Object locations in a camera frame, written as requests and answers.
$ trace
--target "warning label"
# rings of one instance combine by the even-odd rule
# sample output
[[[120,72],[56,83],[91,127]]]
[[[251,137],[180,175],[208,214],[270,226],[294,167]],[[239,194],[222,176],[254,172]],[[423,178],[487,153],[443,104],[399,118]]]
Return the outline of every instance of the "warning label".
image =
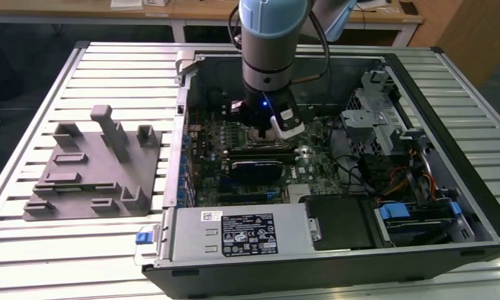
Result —
[[[226,257],[278,253],[272,214],[223,216],[223,254]]]

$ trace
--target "blue tab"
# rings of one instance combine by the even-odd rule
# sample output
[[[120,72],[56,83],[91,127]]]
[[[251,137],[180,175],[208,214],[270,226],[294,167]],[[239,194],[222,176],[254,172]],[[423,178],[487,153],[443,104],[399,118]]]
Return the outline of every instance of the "blue tab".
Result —
[[[387,211],[384,207],[380,207],[379,210],[380,210],[382,219],[387,220],[388,218],[391,218],[390,212]]]
[[[410,211],[404,203],[386,204],[384,207],[392,218],[406,218],[410,216]]]
[[[458,202],[453,202],[450,206],[453,207],[454,214],[459,215],[462,213],[462,208],[459,207]]]
[[[154,244],[154,232],[138,232],[135,235],[135,244],[147,245]]]
[[[404,203],[384,204],[380,208],[382,219],[390,218],[407,218],[410,217],[410,211]]]

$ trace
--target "white sticker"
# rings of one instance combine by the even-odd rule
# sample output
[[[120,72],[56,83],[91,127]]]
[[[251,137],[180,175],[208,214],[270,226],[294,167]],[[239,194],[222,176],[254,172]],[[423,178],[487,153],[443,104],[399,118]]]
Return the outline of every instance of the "white sticker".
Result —
[[[260,248],[275,248],[275,247],[276,247],[275,242],[264,242],[263,244],[260,244]]]
[[[203,211],[202,212],[202,221],[220,221],[223,216],[223,211]]]
[[[167,18],[168,14],[144,14],[147,17],[159,17],[159,18]]]

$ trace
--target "motherboard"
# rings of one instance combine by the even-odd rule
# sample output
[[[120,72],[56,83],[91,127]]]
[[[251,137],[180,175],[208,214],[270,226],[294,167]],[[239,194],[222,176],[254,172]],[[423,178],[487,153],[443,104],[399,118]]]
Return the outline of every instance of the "motherboard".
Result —
[[[316,118],[290,140],[275,139],[271,132],[259,137],[220,113],[196,112],[190,119],[195,206],[294,203],[307,194],[342,193],[327,118]]]

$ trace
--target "slotted metal table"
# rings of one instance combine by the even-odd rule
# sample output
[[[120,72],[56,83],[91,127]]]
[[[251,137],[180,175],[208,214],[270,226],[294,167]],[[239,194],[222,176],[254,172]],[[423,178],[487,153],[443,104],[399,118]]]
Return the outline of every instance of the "slotted metal table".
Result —
[[[180,50],[232,51],[231,45],[79,43],[0,175],[0,299],[168,299],[135,264],[135,233],[162,220],[178,98]],[[320,51],[300,46],[299,52]],[[500,202],[500,116],[444,54],[428,48],[334,47],[332,53],[395,53],[410,71],[491,192]],[[24,205],[56,144],[59,121],[100,131],[96,104],[114,107],[126,130],[163,131],[152,213],[146,217],[26,222]],[[412,109],[406,113],[416,121]],[[500,299],[500,259],[431,280],[276,292],[230,299]]]

